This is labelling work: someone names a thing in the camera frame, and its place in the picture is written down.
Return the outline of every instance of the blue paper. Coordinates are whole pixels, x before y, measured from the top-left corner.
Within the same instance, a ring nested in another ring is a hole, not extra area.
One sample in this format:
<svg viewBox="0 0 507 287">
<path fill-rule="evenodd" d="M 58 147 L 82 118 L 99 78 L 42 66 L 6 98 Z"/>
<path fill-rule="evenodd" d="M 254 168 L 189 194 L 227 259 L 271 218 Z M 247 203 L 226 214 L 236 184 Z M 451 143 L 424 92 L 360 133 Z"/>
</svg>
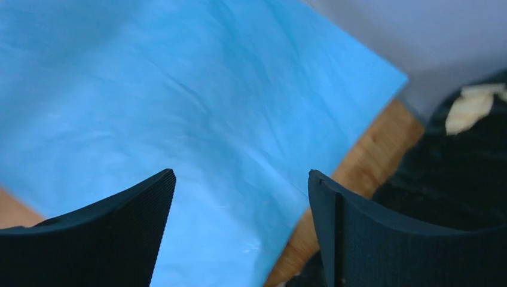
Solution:
<svg viewBox="0 0 507 287">
<path fill-rule="evenodd" d="M 262 286 L 405 76 L 296 0 L 0 1 L 0 183 L 46 217 L 166 167 L 152 286 Z"/>
</svg>

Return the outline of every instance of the blue plastic sheet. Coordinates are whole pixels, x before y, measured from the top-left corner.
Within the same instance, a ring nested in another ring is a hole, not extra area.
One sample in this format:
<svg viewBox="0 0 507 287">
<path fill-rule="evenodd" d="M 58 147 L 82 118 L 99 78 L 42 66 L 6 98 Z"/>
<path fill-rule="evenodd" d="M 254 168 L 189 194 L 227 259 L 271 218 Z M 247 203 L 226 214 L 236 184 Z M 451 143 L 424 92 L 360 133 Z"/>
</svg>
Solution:
<svg viewBox="0 0 507 287">
<path fill-rule="evenodd" d="M 404 81 L 296 0 L 3 0 L 0 182 L 51 217 L 173 168 L 152 286 L 261 286 Z"/>
</svg>

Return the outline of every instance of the wooden table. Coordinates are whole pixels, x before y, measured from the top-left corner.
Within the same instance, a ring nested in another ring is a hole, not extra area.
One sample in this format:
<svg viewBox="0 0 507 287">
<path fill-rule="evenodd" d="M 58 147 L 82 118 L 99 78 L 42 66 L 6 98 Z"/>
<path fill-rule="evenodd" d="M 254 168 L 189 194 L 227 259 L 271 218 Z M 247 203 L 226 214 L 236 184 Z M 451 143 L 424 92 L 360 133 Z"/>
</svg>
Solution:
<svg viewBox="0 0 507 287">
<path fill-rule="evenodd" d="M 406 150 L 421 137 L 424 128 L 394 100 L 377 117 L 338 166 L 332 179 L 370 198 L 395 170 Z M 265 287 L 276 286 L 299 272 L 319 250 L 311 210 L 302 215 Z"/>
</svg>

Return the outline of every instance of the gray wall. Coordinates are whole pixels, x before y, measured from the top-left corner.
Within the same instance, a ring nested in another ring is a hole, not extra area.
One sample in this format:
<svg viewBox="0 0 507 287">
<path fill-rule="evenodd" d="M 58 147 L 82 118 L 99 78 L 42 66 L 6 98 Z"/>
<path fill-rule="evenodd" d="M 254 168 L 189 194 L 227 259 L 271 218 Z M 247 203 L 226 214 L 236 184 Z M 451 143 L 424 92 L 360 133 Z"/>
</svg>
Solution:
<svg viewBox="0 0 507 287">
<path fill-rule="evenodd" d="M 507 68 L 505 0 L 304 0 L 408 74 L 423 121 L 446 94 Z"/>
</svg>

